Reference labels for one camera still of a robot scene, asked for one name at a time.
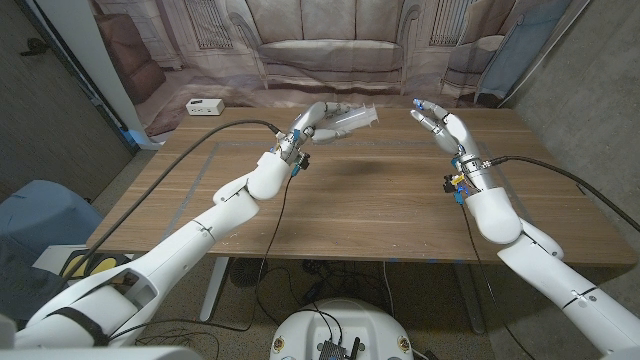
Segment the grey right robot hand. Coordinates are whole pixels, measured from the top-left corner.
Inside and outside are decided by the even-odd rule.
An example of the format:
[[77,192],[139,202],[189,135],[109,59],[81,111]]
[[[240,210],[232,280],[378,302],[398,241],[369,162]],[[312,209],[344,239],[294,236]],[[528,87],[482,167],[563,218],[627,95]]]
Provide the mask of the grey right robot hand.
[[411,116],[433,136],[436,144],[453,156],[451,163],[457,175],[446,175],[443,188],[459,204],[468,195],[474,205],[495,202],[504,193],[496,185],[481,160],[481,152],[465,123],[455,114],[427,100],[414,99]]

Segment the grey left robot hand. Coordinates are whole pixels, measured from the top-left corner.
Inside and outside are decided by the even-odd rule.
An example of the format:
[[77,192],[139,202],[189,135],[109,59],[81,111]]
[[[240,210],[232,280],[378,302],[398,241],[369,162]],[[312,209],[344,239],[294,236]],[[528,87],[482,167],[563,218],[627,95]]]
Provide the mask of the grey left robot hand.
[[289,127],[288,133],[280,144],[280,158],[291,165],[299,153],[300,147],[309,138],[304,130],[315,126],[321,120],[334,115],[347,113],[351,106],[346,103],[316,102],[302,112]]

